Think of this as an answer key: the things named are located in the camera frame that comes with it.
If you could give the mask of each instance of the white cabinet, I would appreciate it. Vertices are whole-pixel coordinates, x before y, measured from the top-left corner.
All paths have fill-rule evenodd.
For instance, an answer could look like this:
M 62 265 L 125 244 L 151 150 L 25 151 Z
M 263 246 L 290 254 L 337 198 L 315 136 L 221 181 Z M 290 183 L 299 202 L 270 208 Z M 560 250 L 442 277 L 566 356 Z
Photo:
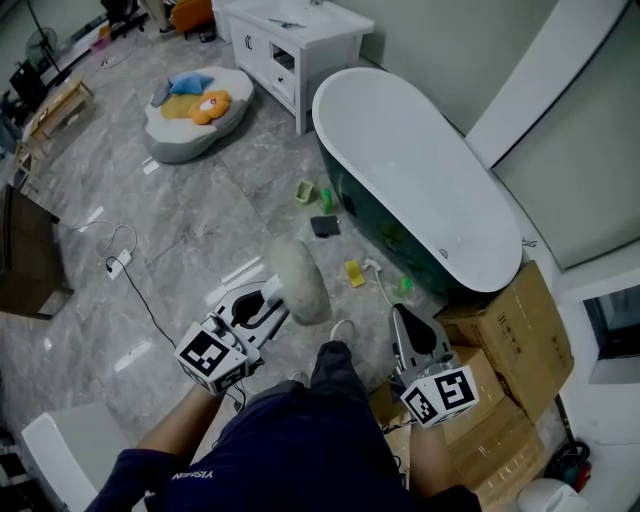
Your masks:
M 307 112 L 320 84 L 358 62 L 362 34 L 373 22 L 331 2 L 244 0 L 227 9 L 236 65 L 269 91 L 306 132 Z M 299 20 L 285 28 L 274 20 Z

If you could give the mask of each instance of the dark green bathtub exterior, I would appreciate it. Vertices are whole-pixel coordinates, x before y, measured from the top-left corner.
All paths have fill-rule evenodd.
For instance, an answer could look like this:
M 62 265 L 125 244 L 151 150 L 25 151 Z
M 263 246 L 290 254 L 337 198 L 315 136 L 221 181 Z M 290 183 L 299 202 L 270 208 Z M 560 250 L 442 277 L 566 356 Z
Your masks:
M 364 236 L 425 290 L 447 298 L 473 294 L 333 157 L 320 139 L 318 144 L 338 199 Z

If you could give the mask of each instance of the yellow sponge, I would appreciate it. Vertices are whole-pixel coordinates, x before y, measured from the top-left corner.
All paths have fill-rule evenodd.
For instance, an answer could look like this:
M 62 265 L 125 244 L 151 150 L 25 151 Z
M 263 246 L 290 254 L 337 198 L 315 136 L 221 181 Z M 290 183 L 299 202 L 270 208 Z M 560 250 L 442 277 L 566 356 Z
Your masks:
M 362 286 L 366 281 L 364 280 L 364 276 L 362 275 L 362 270 L 360 270 L 360 264 L 358 260 L 349 260 L 344 264 L 344 268 L 347 271 L 347 276 L 351 281 L 351 286 L 357 288 L 358 286 Z

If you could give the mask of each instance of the orange chair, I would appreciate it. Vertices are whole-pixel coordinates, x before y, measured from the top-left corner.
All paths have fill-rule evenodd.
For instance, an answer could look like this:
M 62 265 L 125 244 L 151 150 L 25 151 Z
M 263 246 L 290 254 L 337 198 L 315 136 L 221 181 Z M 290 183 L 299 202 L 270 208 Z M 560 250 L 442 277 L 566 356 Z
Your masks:
M 213 20 L 211 0 L 180 0 L 171 11 L 171 22 L 181 34 Z

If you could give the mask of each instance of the freestanding bathtub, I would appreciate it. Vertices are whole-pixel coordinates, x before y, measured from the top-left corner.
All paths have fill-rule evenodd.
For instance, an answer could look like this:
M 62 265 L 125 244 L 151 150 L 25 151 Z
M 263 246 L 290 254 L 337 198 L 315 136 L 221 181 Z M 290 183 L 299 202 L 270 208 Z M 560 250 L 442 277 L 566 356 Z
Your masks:
M 356 226 L 424 288 L 493 292 L 522 242 L 487 171 L 415 87 L 352 68 L 320 85 L 313 121 L 334 189 Z

